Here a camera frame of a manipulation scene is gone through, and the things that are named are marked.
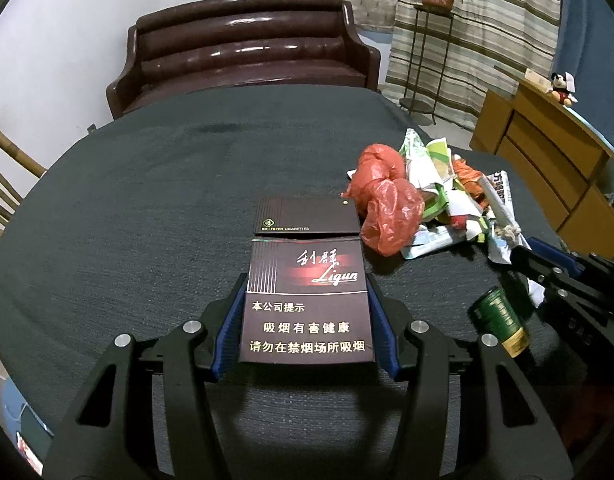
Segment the white paper tube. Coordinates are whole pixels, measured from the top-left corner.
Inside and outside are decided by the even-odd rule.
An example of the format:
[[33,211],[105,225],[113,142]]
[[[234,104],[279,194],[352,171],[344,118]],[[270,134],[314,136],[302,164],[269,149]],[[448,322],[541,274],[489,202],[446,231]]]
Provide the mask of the white paper tube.
[[523,247],[530,252],[532,248],[514,217],[507,173],[501,170],[490,176],[481,176],[478,185],[490,204],[485,214],[488,222],[488,258],[493,263],[510,266],[513,248]]

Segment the small box on cabinet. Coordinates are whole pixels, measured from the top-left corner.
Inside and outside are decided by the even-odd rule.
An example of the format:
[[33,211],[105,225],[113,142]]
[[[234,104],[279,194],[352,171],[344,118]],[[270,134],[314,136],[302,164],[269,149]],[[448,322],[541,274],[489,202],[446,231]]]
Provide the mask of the small box on cabinet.
[[527,68],[524,73],[524,79],[542,93],[550,93],[552,91],[551,80],[535,72],[535,70]]

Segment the dark grey tablecloth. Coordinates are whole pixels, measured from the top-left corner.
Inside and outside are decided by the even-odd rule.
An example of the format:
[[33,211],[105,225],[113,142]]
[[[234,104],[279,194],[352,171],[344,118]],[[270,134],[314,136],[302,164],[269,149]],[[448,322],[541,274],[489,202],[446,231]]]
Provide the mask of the dark grey tablecloth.
[[[258,86],[174,96],[66,152],[0,240],[0,355],[54,432],[120,334],[164,336],[247,285],[257,205],[342,197],[374,143],[407,117],[370,90]],[[475,341],[468,309],[499,282],[485,245],[406,260],[362,242],[365,278],[445,335]],[[406,399],[369,363],[240,359],[206,392],[227,479],[415,479],[388,469]]]

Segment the blue curtain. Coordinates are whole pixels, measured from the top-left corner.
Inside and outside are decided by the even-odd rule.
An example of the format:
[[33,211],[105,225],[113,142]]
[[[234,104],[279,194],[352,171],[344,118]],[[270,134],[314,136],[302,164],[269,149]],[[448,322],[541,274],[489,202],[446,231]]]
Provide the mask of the blue curtain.
[[552,69],[575,79],[573,110],[614,147],[614,12],[606,0],[562,0]]

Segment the orange plastic bag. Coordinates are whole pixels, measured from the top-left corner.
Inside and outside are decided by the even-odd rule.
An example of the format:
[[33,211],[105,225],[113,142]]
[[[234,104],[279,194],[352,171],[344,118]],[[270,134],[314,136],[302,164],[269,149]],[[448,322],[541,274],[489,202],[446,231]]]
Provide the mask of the orange plastic bag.
[[475,200],[478,206],[486,209],[490,203],[488,203],[482,185],[478,183],[483,177],[482,172],[469,166],[467,161],[458,155],[452,162],[452,168],[464,191],[471,196],[472,200]]

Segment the brown leather sofa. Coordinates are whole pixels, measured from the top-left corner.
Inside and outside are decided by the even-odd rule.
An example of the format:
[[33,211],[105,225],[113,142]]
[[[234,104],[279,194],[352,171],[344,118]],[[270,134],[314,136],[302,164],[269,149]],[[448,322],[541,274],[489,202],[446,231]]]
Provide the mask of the brown leather sofa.
[[377,90],[381,55],[346,0],[203,0],[146,14],[106,89],[118,119],[170,96],[260,84]]

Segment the wooden sideboard cabinet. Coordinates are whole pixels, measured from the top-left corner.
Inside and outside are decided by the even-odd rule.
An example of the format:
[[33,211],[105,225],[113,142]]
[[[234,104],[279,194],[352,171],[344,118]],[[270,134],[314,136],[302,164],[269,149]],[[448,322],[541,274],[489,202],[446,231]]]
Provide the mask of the wooden sideboard cabinet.
[[614,260],[614,147],[544,89],[494,69],[516,91],[487,91],[470,148],[510,162],[566,246]]

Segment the Mickey Mouse plush toy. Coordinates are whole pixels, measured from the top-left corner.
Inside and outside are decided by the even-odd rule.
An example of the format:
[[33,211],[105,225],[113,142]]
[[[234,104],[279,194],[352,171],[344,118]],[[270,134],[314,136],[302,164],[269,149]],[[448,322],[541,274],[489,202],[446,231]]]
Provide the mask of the Mickey Mouse plush toy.
[[575,97],[575,79],[572,74],[568,72],[552,73],[550,82],[547,94],[551,99],[566,107],[571,107],[577,102]]

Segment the red plastic bag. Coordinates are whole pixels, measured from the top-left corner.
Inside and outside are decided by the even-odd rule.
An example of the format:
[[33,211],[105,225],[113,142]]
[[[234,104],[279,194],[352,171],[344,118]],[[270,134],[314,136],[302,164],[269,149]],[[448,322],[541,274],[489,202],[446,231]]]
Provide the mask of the red plastic bag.
[[388,145],[374,143],[362,151],[341,196],[355,202],[363,242],[383,257],[397,254],[421,226],[423,197],[408,181],[403,157]]

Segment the green white paper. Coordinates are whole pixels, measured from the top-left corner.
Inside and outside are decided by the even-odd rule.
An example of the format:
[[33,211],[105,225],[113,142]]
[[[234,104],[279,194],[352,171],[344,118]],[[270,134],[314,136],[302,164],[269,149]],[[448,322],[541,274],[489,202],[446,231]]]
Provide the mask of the green white paper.
[[408,181],[424,200],[421,226],[397,254],[412,260],[461,242],[485,242],[485,214],[490,205],[482,209],[464,191],[452,168],[457,154],[447,141],[423,142],[420,134],[409,128],[396,151],[403,157]]

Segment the bamboo chair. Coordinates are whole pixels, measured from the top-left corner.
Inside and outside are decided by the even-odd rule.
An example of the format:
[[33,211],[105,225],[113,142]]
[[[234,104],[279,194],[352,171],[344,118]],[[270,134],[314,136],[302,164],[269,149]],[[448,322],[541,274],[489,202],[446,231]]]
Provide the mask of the bamboo chair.
[[[45,167],[22,151],[1,130],[0,150],[8,154],[18,166],[21,166],[36,178],[40,179],[46,173]],[[0,171],[0,239],[21,203],[22,196]]]

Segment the dark red cigarette pack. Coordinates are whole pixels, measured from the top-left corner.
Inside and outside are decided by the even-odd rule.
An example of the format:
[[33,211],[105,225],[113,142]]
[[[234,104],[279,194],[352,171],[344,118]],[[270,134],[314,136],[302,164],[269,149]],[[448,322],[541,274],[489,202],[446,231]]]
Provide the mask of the dark red cigarette pack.
[[240,359],[281,365],[373,361],[369,295],[353,200],[259,201]]

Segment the black metal plant stand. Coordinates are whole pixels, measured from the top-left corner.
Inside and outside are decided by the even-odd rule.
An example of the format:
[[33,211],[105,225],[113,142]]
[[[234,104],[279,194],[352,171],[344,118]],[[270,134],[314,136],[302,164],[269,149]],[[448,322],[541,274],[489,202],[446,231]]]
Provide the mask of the black metal plant stand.
[[[399,99],[399,106],[409,115],[420,114],[429,117],[432,125],[436,124],[436,109],[441,86],[444,82],[447,67],[449,48],[452,43],[453,22],[455,18],[450,10],[439,6],[416,3],[414,6],[414,25],[411,30],[411,45],[407,58],[407,73],[403,84],[403,94]],[[429,38],[443,40],[445,49],[441,63],[432,66],[432,58],[427,46]],[[423,101],[423,73],[435,76],[435,87],[432,99]]]

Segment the striped curtain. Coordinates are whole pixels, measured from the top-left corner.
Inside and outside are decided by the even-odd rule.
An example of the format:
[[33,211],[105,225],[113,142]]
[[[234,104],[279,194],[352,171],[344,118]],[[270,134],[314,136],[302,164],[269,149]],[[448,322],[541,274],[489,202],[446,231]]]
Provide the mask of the striped curtain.
[[[414,8],[421,0],[398,0],[384,95],[398,102],[403,94]],[[513,81],[498,73],[527,68],[546,75],[557,50],[561,0],[457,0],[452,9],[453,33],[436,113],[473,129],[488,90],[514,90]],[[429,38],[432,66],[441,63],[445,43]],[[423,73],[423,101],[432,99],[435,76]]]

